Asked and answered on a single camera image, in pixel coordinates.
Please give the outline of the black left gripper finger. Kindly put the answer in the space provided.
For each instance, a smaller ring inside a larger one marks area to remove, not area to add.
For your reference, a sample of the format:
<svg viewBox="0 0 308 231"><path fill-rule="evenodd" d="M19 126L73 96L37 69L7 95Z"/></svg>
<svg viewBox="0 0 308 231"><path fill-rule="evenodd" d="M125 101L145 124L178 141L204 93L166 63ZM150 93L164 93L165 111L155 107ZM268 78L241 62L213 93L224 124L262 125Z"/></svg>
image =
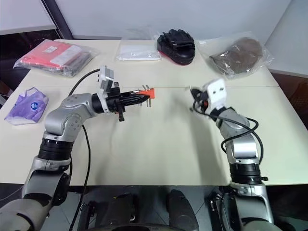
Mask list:
<svg viewBox="0 0 308 231"><path fill-rule="evenodd" d="M122 105L142 104L143 102L147 101L149 98L150 98L149 96L128 96L128 97L121 98L120 103Z"/></svg>
<svg viewBox="0 0 308 231"><path fill-rule="evenodd" d="M146 90L134 90L134 91L122 92L121 96L125 98L135 97L135 96L150 98L149 91Z"/></svg>

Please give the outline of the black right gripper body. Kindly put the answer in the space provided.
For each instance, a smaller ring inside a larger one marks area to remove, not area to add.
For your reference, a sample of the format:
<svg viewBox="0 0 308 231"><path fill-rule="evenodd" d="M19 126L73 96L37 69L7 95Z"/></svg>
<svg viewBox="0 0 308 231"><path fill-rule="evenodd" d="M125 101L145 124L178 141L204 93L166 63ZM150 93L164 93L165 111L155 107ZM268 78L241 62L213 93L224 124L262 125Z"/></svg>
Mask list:
<svg viewBox="0 0 308 231"><path fill-rule="evenodd" d="M209 105L208 99L209 99L209 96L208 96L207 91L196 90L195 100L196 100L197 108L203 114L208 108L208 105Z"/></svg>

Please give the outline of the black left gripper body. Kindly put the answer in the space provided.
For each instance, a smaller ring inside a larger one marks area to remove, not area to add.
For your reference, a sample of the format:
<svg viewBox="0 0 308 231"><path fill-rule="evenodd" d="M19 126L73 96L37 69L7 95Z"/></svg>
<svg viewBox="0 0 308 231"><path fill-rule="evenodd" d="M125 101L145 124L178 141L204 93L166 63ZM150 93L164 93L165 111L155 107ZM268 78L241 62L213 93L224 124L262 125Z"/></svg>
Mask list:
<svg viewBox="0 0 308 231"><path fill-rule="evenodd" d="M123 113L125 112L124 105L122 104L121 100L121 92L118 82L114 82L114 87L111 88L111 91L107 93L107 106L111 113L118 114L118 120L123 122L124 116Z"/></svg>

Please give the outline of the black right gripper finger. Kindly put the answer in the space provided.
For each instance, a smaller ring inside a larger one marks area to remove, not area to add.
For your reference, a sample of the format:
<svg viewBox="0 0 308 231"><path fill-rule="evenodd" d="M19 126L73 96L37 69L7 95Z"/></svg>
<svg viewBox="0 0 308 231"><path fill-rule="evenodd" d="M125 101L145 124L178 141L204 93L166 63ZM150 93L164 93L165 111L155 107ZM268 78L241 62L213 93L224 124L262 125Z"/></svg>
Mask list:
<svg viewBox="0 0 308 231"><path fill-rule="evenodd" d="M200 97L196 97L192 106L189 108L191 112L201 112Z"/></svg>
<svg viewBox="0 0 308 231"><path fill-rule="evenodd" d="M203 93L199 88L193 86L190 86L189 90L193 97L200 97L200 95Z"/></svg>

